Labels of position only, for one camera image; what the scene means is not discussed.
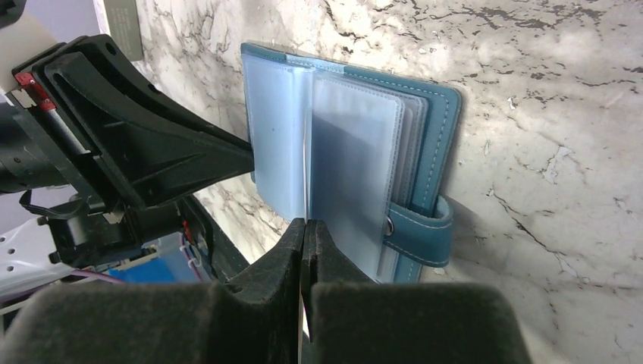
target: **marble surface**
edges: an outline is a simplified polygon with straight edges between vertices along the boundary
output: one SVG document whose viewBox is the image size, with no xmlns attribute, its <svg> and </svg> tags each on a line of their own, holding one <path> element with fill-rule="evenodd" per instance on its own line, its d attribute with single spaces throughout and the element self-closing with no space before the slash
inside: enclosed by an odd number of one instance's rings
<svg viewBox="0 0 643 364">
<path fill-rule="evenodd" d="M 137 0 L 159 89 L 247 138 L 240 44 L 434 80 L 466 100 L 453 260 L 513 304 L 535 362 L 643 362 L 643 5 L 636 0 Z M 249 261 L 287 226 L 249 176 L 197 193 Z"/>
</svg>

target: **open wallet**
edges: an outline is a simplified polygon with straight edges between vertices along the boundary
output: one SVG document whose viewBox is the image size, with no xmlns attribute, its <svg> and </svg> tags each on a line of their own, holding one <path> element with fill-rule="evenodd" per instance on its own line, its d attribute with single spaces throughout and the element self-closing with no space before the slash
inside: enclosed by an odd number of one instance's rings
<svg viewBox="0 0 643 364">
<path fill-rule="evenodd" d="M 325 221 L 371 279 L 415 282 L 449 261 L 438 195 L 460 94 L 260 45 L 241 46 L 259 195 L 287 221 Z"/>
</svg>

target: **white marble table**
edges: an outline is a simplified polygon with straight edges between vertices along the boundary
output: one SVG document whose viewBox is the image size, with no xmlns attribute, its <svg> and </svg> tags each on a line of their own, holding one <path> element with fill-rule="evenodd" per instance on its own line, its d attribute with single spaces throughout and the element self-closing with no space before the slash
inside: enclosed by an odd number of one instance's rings
<svg viewBox="0 0 643 364">
<path fill-rule="evenodd" d="M 242 138 L 247 40 L 458 88 L 453 260 L 422 280 L 498 287 L 536 362 L 643 362 L 641 2 L 137 1 L 137 67 Z M 197 196 L 251 262 L 287 226 L 249 176 Z"/>
</svg>

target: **blue leather cover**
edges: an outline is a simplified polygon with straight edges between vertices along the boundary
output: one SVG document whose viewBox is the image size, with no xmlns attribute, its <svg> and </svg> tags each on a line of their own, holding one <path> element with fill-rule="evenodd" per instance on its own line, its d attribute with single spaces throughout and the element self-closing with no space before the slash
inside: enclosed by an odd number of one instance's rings
<svg viewBox="0 0 643 364">
<path fill-rule="evenodd" d="M 420 96 L 428 101 L 424 140 L 411 200 L 407 206 L 391 203 L 389 218 L 394 229 L 392 234 L 382 239 L 384 244 L 400 253 L 394 275 L 396 282 L 417 281 L 422 265 L 444 267 L 450 255 L 453 213 L 448 201 L 438 196 L 438 190 L 460 114 L 460 94 L 434 83 L 290 55 L 250 43 L 242 44 L 241 52 L 279 63 L 332 71 L 362 82 Z"/>
</svg>

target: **blue strap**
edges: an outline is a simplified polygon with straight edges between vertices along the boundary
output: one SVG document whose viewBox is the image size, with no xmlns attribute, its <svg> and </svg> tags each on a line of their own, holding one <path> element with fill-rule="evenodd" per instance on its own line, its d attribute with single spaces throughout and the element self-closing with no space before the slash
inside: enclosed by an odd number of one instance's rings
<svg viewBox="0 0 643 364">
<path fill-rule="evenodd" d="M 444 197 L 438 196 L 433 217 L 391 203 L 389 218 L 393 223 L 393 233 L 385 237 L 384 243 L 402 255 L 397 263 L 395 281 L 398 281 L 398 275 L 401 281 L 416 281 L 420 264 L 436 268 L 447 265 L 453 210 Z"/>
</svg>

